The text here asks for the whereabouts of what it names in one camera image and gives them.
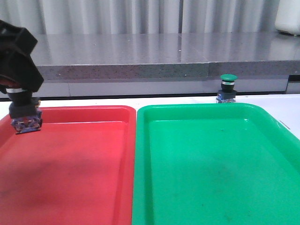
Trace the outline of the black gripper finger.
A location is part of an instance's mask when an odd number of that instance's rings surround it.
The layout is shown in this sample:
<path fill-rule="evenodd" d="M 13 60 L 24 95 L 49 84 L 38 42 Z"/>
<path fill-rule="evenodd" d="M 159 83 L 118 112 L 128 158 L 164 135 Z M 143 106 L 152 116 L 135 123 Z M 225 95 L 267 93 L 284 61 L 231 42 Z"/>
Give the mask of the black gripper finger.
<path fill-rule="evenodd" d="M 31 53 L 38 43 L 25 28 L 0 22 L 0 85 L 37 92 L 44 79 L 34 64 Z"/>

